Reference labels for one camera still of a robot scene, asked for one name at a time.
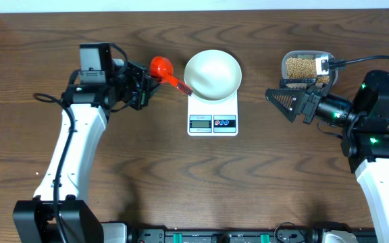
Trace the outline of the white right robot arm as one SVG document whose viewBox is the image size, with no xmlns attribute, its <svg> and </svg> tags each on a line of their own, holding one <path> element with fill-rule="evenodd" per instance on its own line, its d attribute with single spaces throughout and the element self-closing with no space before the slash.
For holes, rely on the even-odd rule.
<svg viewBox="0 0 389 243">
<path fill-rule="evenodd" d="M 265 98 L 290 121 L 303 114 L 340 127 L 340 147 L 369 206 L 378 242 L 389 242 L 389 72 L 366 74 L 356 97 L 346 100 L 308 80 L 305 88 L 267 89 Z"/>
</svg>

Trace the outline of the red measuring scoop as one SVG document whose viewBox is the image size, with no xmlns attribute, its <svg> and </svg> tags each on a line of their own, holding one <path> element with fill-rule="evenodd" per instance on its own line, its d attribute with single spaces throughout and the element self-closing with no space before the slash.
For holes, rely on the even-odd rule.
<svg viewBox="0 0 389 243">
<path fill-rule="evenodd" d="M 150 70 L 157 72 L 160 84 L 168 83 L 188 96 L 193 94 L 192 89 L 187 84 L 174 77 L 174 68 L 169 59 L 162 56 L 154 57 L 150 64 Z"/>
</svg>

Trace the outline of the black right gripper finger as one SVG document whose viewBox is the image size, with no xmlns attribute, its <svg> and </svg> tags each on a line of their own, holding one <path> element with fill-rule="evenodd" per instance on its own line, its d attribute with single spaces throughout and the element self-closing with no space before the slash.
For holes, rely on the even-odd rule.
<svg viewBox="0 0 389 243">
<path fill-rule="evenodd" d="M 316 78 L 281 79 L 280 88 L 283 89 L 307 89 L 317 83 Z"/>
<path fill-rule="evenodd" d="M 271 89 L 265 91 L 265 98 L 293 122 L 302 111 L 306 92 L 299 89 Z"/>
</svg>

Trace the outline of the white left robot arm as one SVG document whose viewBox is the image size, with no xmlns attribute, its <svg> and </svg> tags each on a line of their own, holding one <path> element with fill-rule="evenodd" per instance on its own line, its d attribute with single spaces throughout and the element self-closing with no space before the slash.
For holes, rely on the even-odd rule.
<svg viewBox="0 0 389 243">
<path fill-rule="evenodd" d="M 22 242 L 136 242 L 125 223 L 101 223 L 88 207 L 90 173 L 100 138 L 116 105 L 137 111 L 159 88 L 148 69 L 128 61 L 114 43 L 80 45 L 74 70 L 60 98 L 35 93 L 62 111 L 61 130 L 46 174 L 32 199 L 19 200 L 13 219 Z"/>
</svg>

